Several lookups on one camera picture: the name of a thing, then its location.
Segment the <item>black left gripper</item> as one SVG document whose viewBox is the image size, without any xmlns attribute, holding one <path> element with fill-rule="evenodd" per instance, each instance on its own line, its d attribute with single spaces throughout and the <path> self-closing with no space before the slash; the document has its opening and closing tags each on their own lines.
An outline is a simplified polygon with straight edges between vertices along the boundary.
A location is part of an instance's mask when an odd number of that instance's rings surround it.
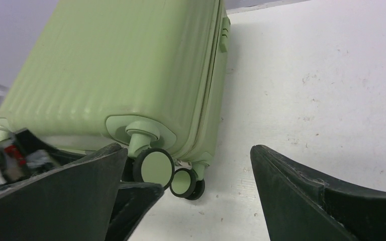
<svg viewBox="0 0 386 241">
<path fill-rule="evenodd" d="M 6 180 L 0 191 L 85 157 L 85 153 L 73 153 L 58 149 L 30 130 L 22 129 L 11 133 L 0 143 L 0 171 Z"/>
</svg>

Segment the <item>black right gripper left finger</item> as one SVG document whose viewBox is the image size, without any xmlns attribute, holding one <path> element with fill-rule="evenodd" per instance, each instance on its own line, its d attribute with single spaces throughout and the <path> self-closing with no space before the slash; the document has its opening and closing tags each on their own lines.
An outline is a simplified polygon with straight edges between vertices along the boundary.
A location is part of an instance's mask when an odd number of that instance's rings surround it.
<svg viewBox="0 0 386 241">
<path fill-rule="evenodd" d="M 0 240 L 104 240 L 126 159 L 111 144 L 0 187 Z"/>
</svg>

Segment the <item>green suitcase with blue lining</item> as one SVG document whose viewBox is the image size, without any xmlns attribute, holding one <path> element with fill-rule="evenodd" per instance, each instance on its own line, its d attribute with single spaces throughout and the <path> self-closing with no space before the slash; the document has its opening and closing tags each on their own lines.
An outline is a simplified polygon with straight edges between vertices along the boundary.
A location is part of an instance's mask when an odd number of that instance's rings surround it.
<svg viewBox="0 0 386 241">
<path fill-rule="evenodd" d="M 215 155 L 230 20 L 223 1 L 59 1 L 0 106 L 63 150 L 161 148 L 203 176 Z"/>
</svg>

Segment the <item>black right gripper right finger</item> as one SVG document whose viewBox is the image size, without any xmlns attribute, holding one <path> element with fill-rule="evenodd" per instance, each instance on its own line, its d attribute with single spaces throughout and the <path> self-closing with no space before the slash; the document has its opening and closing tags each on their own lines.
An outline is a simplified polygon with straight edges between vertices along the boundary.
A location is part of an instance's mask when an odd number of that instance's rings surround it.
<svg viewBox="0 0 386 241">
<path fill-rule="evenodd" d="M 265 146 L 250 160 L 271 240 L 386 240 L 386 192 L 352 184 Z"/>
</svg>

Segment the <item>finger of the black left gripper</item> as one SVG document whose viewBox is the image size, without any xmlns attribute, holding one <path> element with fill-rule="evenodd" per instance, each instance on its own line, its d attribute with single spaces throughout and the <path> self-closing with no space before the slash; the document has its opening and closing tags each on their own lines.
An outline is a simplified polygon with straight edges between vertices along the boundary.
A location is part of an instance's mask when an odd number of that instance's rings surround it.
<svg viewBox="0 0 386 241">
<path fill-rule="evenodd" d="M 163 194 L 164 188 L 160 184 L 121 183 L 105 240 L 128 240 L 145 214 Z"/>
</svg>

